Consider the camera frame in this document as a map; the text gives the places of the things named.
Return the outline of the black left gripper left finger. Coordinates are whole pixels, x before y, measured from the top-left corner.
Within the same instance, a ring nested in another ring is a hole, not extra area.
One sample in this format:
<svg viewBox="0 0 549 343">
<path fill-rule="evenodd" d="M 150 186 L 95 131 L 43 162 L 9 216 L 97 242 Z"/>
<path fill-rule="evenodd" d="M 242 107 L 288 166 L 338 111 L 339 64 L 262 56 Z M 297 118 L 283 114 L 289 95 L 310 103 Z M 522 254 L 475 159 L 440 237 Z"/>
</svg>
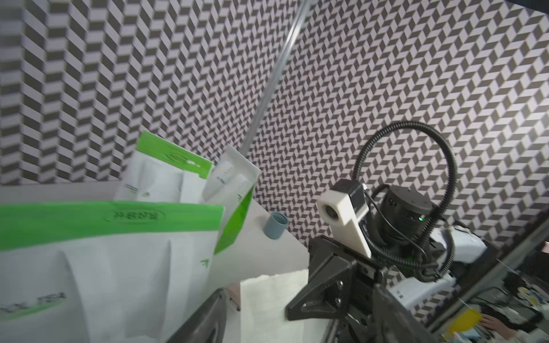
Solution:
<svg viewBox="0 0 549 343">
<path fill-rule="evenodd" d="M 227 325 L 227 293 L 215 290 L 167 343 L 222 343 Z"/>
</svg>

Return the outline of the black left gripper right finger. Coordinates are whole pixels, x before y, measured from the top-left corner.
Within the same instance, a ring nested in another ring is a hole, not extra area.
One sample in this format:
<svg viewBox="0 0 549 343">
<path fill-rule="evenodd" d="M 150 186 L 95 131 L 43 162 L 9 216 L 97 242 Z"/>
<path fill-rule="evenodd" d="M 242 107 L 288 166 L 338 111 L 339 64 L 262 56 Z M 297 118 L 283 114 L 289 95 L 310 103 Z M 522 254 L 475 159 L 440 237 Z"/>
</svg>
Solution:
<svg viewBox="0 0 549 343">
<path fill-rule="evenodd" d="M 374 342 L 436 343 L 426 328 L 383 286 L 373 292 Z"/>
</svg>

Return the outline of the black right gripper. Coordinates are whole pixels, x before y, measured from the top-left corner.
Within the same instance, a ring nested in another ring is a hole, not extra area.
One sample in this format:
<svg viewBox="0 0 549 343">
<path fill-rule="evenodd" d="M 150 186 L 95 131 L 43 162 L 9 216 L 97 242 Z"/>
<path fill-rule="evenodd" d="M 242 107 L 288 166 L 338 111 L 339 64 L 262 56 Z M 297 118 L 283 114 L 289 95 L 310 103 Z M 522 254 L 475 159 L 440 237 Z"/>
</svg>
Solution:
<svg viewBox="0 0 549 343">
<path fill-rule="evenodd" d="M 287 304 L 286 319 L 340 320 L 350 315 L 365 323 L 373 312 L 374 288 L 385 282 L 383 264 L 326 236 L 311 240 L 308 251 L 309 281 Z"/>
</svg>

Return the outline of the pale receipt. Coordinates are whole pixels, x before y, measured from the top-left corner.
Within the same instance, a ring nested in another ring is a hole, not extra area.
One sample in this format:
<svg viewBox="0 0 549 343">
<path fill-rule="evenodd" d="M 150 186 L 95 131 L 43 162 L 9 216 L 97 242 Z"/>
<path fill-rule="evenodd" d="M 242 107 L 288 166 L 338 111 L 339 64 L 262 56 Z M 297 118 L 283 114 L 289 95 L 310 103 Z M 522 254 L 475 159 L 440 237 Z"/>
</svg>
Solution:
<svg viewBox="0 0 549 343">
<path fill-rule="evenodd" d="M 307 284 L 308 271 L 262 275 L 240 283 L 241 342 L 324 342 L 329 320 L 289 321 L 285 308 Z"/>
</svg>

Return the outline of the pink stapler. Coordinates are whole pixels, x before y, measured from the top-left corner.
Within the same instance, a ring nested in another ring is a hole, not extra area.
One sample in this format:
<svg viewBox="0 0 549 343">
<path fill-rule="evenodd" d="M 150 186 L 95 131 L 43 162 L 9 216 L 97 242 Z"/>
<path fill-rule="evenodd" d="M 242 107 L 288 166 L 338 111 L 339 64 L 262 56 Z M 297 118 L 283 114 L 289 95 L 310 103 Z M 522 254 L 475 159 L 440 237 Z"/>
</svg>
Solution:
<svg viewBox="0 0 549 343">
<path fill-rule="evenodd" d="M 231 284 L 230 286 L 225 287 L 229 294 L 230 301 L 234 304 L 237 311 L 241 311 L 241 287 L 240 283 Z"/>
</svg>

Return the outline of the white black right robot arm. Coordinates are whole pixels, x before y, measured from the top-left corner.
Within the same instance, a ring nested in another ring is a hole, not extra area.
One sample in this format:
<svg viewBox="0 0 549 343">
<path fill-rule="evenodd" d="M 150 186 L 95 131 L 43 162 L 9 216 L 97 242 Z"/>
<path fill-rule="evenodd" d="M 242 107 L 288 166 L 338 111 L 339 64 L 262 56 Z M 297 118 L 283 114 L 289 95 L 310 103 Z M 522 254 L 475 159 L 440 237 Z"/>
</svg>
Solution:
<svg viewBox="0 0 549 343">
<path fill-rule="evenodd" d="M 370 190 L 363 182 L 368 154 L 400 130 L 421 132 L 441 150 L 447 180 L 439 203 L 411 187 L 381 184 Z M 350 178 L 338 180 L 317 201 L 332 234 L 310 242 L 309 279 L 287 304 L 287 320 L 352 318 L 367 326 L 383 310 L 409 313 L 473 277 L 492 251 L 461 222 L 447 222 L 457 170 L 450 144 L 427 124 L 396 121 L 376 131 L 360 150 Z"/>
</svg>

